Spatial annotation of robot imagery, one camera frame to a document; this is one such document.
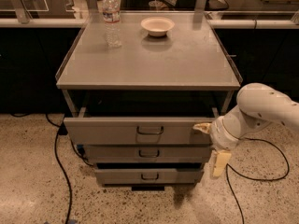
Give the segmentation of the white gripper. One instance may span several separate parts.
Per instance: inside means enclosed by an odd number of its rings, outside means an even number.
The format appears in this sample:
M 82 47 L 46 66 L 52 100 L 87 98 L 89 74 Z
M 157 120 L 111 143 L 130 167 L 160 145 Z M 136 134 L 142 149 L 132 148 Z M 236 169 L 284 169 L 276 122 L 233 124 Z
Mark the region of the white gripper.
M 226 165 L 232 157 L 232 150 L 236 147 L 238 140 L 249 130 L 246 115 L 235 106 L 224 116 L 217 117 L 210 123 L 197 123 L 192 127 L 202 133 L 210 133 L 214 148 L 214 164 L 212 175 L 220 177 L 224 172 Z

